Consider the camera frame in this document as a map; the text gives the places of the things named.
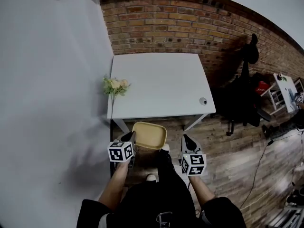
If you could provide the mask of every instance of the yellow basket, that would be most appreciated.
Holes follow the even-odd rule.
[[[133,126],[136,132],[136,145],[148,149],[161,149],[167,139],[167,130],[160,125],[152,123],[137,122]]]

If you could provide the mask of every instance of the white desk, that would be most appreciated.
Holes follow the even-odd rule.
[[[215,106],[199,56],[185,53],[144,53],[114,56],[111,78],[131,86],[117,96],[112,119],[129,131],[122,119],[198,115],[184,130],[214,113]],[[205,98],[205,105],[200,103]],[[112,103],[108,101],[108,119]]]
[[[292,113],[295,110],[298,109],[297,105],[295,102],[292,102],[292,99],[290,97],[288,89],[291,89],[292,94],[295,95],[297,93],[297,90],[295,88],[295,84],[292,80],[291,77],[289,76],[284,76],[287,81],[284,80],[278,80],[277,79],[277,74],[274,74],[275,77],[275,83],[270,86],[269,89],[267,89],[261,96],[265,94],[269,94],[270,100],[272,102],[272,105],[274,107],[274,111],[270,113],[270,115],[280,111],[283,108],[287,108],[288,113]],[[276,90],[274,92],[270,92],[270,90],[275,86],[278,85],[279,90]],[[283,100],[279,101],[278,96],[282,94]]]

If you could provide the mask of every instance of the table leg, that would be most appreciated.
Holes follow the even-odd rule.
[[[191,129],[195,124],[197,124],[198,122],[200,122],[205,116],[207,116],[208,114],[203,114],[203,115],[197,115],[193,121],[188,122],[185,126],[184,126],[184,131],[188,131],[189,129]]]
[[[117,124],[117,126],[120,127],[120,129],[124,133],[128,133],[130,131],[129,128],[127,127],[127,125],[124,123],[123,119],[112,119],[112,120]]]

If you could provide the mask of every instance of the sleeve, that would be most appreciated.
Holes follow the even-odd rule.
[[[102,216],[112,211],[104,204],[93,201],[83,200],[77,221],[77,228],[98,228]]]

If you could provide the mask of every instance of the black cable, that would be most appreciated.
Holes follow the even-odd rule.
[[[241,209],[241,208],[243,207],[244,203],[245,203],[245,202],[247,201],[247,199],[249,198],[249,196],[250,196],[250,194],[251,194],[251,192],[252,192],[252,190],[253,190],[253,187],[254,187],[254,185],[255,185],[256,176],[257,176],[257,175],[256,175],[256,174],[257,174],[257,169],[258,169],[258,167],[260,166],[261,159],[262,159],[263,156],[264,156],[264,153],[265,153],[265,151],[266,151],[267,146],[271,145],[273,142],[274,142],[274,141],[271,140],[271,141],[266,145],[266,147],[265,147],[265,149],[264,149],[264,151],[263,151],[263,153],[262,153],[262,156],[261,156],[260,160],[258,161],[257,168],[256,168],[256,173],[255,173],[255,176],[254,176],[254,178],[253,178],[252,187],[251,187],[251,189],[250,189],[250,192],[249,192],[247,198],[245,199],[245,201],[244,201],[244,202],[242,203],[242,205],[239,207],[239,209]]]

